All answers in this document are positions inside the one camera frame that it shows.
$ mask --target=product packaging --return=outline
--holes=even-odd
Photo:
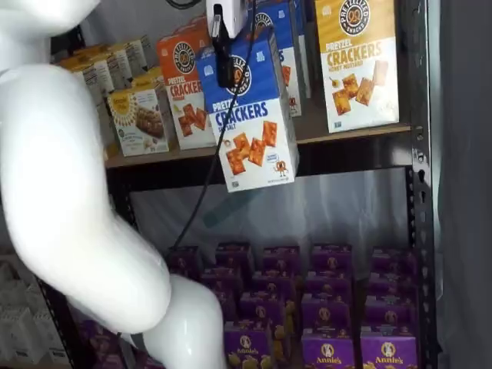
[[[224,348],[233,368],[277,369],[270,326],[266,320],[226,322]]]
[[[195,54],[209,44],[208,30],[190,25],[157,45],[181,150],[215,145],[195,60]]]
[[[249,36],[244,34],[238,36],[231,50],[237,83],[248,53]],[[269,27],[259,29],[255,37],[250,64],[238,87],[238,100],[220,150],[230,192],[293,182],[298,167],[294,124],[277,43]],[[198,58],[198,71],[212,128],[219,139],[235,88],[220,88],[216,69],[214,50],[206,48]]]
[[[298,15],[294,0],[260,1],[257,8],[256,27],[264,28],[273,25],[274,28],[291,116],[301,116],[306,91],[299,49]]]
[[[108,99],[124,156],[170,151],[176,141],[162,85],[113,92]]]

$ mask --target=annie's logo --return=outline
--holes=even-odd
[[[176,68],[186,75],[194,68],[194,52],[186,42],[179,42],[173,51]]]
[[[381,346],[381,353],[384,357],[376,357],[377,363],[383,364],[403,364],[401,357],[395,357],[397,349],[391,342],[384,342]]]
[[[342,364],[339,357],[334,357],[335,349],[330,344],[323,344],[321,346],[321,355],[323,357],[316,359],[318,364]]]
[[[338,15],[341,28],[349,36],[361,34],[369,24],[370,17],[367,0],[345,0]]]
[[[241,84],[241,86],[238,86],[239,81],[241,80],[241,77],[243,75],[243,69],[244,69],[244,65],[246,64],[246,61],[243,58],[236,55],[233,55],[232,58],[234,59],[235,87],[228,88],[228,91],[230,94],[233,95],[236,92],[236,88],[239,88],[238,96],[242,96],[246,92],[248,92],[249,88],[251,87],[251,69],[248,66],[248,69],[244,72],[243,83]]]

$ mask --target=purple box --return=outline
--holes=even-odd
[[[347,328],[306,328],[302,334],[307,369],[355,369],[354,345]]]
[[[408,327],[363,324],[361,351],[364,367],[417,369],[415,336]]]
[[[314,244],[311,252],[313,269],[352,271],[352,247],[348,244]]]
[[[346,271],[309,271],[304,291],[312,294],[341,295],[344,301],[352,300],[352,277]]]
[[[340,296],[304,294],[301,302],[304,327],[350,327],[350,305]]]
[[[245,281],[251,280],[254,271],[253,254],[247,242],[222,242],[215,249],[217,265],[241,269]]]
[[[206,268],[201,274],[201,283],[211,290],[230,290],[234,292],[234,299],[239,300],[243,293],[243,281],[239,269],[215,267]]]
[[[286,271],[256,271],[253,274],[253,285],[258,290],[278,292],[283,296],[287,314],[287,332],[290,335],[299,332],[298,296],[292,274]]]
[[[372,270],[417,275],[417,259],[408,250],[375,248],[372,254]]]
[[[224,326],[228,363],[237,368],[277,368],[270,326],[266,320],[228,321]]]
[[[180,271],[176,274],[184,275],[195,281],[198,281],[200,278],[200,273],[203,270],[203,263],[198,246],[179,246],[177,248],[170,248],[165,260],[170,269]]]
[[[241,315],[268,319],[273,334],[274,356],[279,364],[287,364],[291,356],[291,336],[287,332],[284,299],[275,292],[244,292],[239,301]]]

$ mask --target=brand logo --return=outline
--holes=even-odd
[[[246,61],[243,58],[240,58],[239,56],[233,55],[232,58],[234,59],[234,88],[228,88],[228,91],[230,94],[234,94],[236,92],[236,88],[239,88],[238,96],[244,95],[246,92],[249,91],[249,88],[251,87],[251,69],[248,66],[248,69],[244,72],[244,79],[243,83],[241,86],[238,86],[239,81],[241,80],[241,77],[243,75],[243,69],[244,65],[246,64]]]
[[[338,17],[344,32],[349,36],[357,36],[366,29],[370,16],[367,0],[345,0]]]
[[[176,68],[186,75],[194,68],[194,52],[186,42],[179,42],[173,52]]]

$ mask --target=cardboard box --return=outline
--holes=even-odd
[[[143,75],[139,75],[138,77],[133,78],[131,81],[132,87],[139,87],[143,85],[153,84],[153,83],[162,83],[164,84],[164,77],[162,76],[161,67],[153,67],[149,69],[147,73]]]
[[[207,29],[191,25],[157,45],[181,150],[215,145],[195,60],[195,54],[209,44]]]
[[[2,331],[10,335],[15,358],[22,363],[37,364],[45,355],[38,329],[28,307],[10,307],[0,316]]]
[[[362,324],[361,350],[364,367],[417,369],[417,345],[408,326]]]
[[[328,131],[399,119],[393,0],[316,0]]]
[[[294,0],[265,0],[258,2],[257,8],[256,27],[274,27],[291,116],[301,116],[306,90]]]
[[[355,369],[354,345],[346,327],[304,329],[302,352],[306,368]]]
[[[232,45],[238,82],[248,53],[247,38]],[[235,88],[219,87],[215,59],[213,48],[206,48],[198,59],[198,70],[212,128],[219,139]],[[230,192],[293,182],[299,160],[280,56],[271,28],[258,32],[246,73],[219,153]]]
[[[129,41],[128,44],[132,46],[142,72],[148,71],[157,64],[155,51],[151,47],[151,43],[147,35],[137,38],[136,40]]]
[[[115,91],[108,103],[124,156],[166,152],[174,147],[176,134],[162,85]]]
[[[125,78],[125,87],[130,87],[133,78],[144,73],[144,70],[138,63],[133,46],[127,42],[122,42],[110,46],[108,50],[115,54],[120,71]]]
[[[231,367],[277,368],[270,326],[265,320],[226,322],[224,348]]]
[[[39,310],[33,319],[52,361],[56,364],[69,364],[67,353],[48,309]]]
[[[107,98],[114,90],[125,88],[125,77],[120,71],[118,60],[112,52],[101,52],[91,57],[98,85],[103,98]]]

